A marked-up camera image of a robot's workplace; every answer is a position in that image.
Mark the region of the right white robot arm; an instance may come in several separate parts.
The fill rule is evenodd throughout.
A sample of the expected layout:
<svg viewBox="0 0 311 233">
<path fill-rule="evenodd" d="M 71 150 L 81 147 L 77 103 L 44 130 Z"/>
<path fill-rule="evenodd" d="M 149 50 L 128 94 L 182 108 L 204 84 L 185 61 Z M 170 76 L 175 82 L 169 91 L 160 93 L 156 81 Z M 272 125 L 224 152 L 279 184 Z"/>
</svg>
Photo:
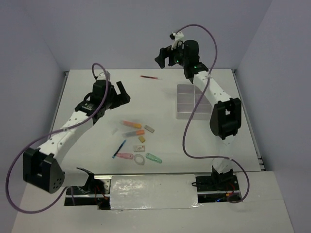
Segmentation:
<svg viewBox="0 0 311 233">
<path fill-rule="evenodd" d="M 211 76 L 211 68 L 200 61 L 199 44 L 195 40 L 177 39 L 172 45 L 161 48 L 155 61 L 164 68 L 180 65 L 186 79 L 201 91 L 199 99 L 206 98 L 211 105 L 209 127 L 218 140 L 218 155 L 211 156 L 212 172 L 209 178 L 199 178 L 195 186 L 222 190 L 233 185 L 234 173 L 231 146 L 242 125 L 242 103 L 227 94 Z"/>
</svg>

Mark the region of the red pen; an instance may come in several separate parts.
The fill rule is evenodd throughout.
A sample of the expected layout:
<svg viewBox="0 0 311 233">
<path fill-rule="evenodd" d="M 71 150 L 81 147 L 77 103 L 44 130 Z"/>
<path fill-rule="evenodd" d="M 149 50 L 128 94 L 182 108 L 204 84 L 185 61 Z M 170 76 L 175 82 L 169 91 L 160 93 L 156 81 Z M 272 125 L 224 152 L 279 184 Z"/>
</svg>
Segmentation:
<svg viewBox="0 0 311 233">
<path fill-rule="evenodd" d="M 162 80 L 162 78 L 154 77 L 154 76 L 140 75 L 140 77 L 142 77 L 142 78 L 147 78 L 147 79 Z"/>
</svg>

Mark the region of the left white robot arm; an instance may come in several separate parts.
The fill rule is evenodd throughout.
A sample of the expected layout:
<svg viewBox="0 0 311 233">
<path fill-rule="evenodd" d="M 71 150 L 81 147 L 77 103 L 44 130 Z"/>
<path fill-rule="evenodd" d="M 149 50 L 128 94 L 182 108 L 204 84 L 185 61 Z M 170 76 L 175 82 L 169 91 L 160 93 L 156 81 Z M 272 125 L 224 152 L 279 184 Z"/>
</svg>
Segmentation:
<svg viewBox="0 0 311 233">
<path fill-rule="evenodd" d="M 62 170 L 61 163 L 65 155 L 78 139 L 96 122 L 104 116 L 105 111 L 129 103 L 127 94 L 121 81 L 116 83 L 120 93 L 114 85 L 106 80 L 96 80 L 92 92 L 88 93 L 82 102 L 74 109 L 69 120 L 38 148 L 27 148 L 23 153 L 23 179 L 50 194 L 61 187 L 76 186 L 83 193 L 94 191 L 103 182 L 97 180 L 93 172 L 79 168 L 79 173 L 69 174 Z"/>
</svg>

